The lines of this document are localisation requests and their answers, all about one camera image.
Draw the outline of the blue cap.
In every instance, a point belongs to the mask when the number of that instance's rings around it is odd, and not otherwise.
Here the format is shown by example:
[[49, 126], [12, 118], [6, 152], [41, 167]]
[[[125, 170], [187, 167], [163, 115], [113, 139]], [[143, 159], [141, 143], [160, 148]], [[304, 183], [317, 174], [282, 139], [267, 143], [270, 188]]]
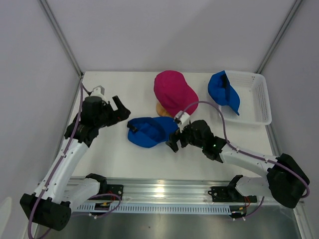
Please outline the blue cap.
[[128, 140], [143, 148], [152, 148], [169, 139], [178, 126], [170, 117], [141, 117], [127, 122]]
[[236, 115], [240, 115], [240, 98], [231, 86], [226, 71], [211, 76], [208, 83], [208, 94], [218, 105], [229, 106]]

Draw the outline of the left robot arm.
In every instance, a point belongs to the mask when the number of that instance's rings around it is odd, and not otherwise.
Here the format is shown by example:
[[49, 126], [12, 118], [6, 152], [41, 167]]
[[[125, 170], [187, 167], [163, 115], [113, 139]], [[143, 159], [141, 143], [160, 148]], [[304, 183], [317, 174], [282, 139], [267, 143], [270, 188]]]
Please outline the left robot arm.
[[71, 214], [88, 199], [107, 197], [109, 186], [104, 176], [90, 173], [69, 192], [66, 186], [79, 161], [103, 127], [128, 119], [130, 111], [118, 96], [112, 108], [104, 97], [88, 96], [81, 100], [79, 111], [64, 135], [61, 152], [32, 194], [23, 194], [20, 205], [29, 223], [60, 231], [68, 224]]

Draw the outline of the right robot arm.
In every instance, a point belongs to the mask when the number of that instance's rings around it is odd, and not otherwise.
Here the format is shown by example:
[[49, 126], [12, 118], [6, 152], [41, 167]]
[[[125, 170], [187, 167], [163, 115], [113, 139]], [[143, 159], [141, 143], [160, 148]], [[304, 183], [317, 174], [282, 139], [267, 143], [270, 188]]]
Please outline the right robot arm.
[[257, 174], [257, 177], [236, 175], [227, 186], [232, 201], [243, 197], [272, 197], [287, 208], [295, 208], [300, 199], [310, 193], [310, 180], [288, 154], [262, 155], [244, 151], [225, 138], [215, 136], [204, 120], [189, 123], [169, 135], [166, 144], [178, 151], [188, 145], [198, 147], [210, 160], [232, 164]]

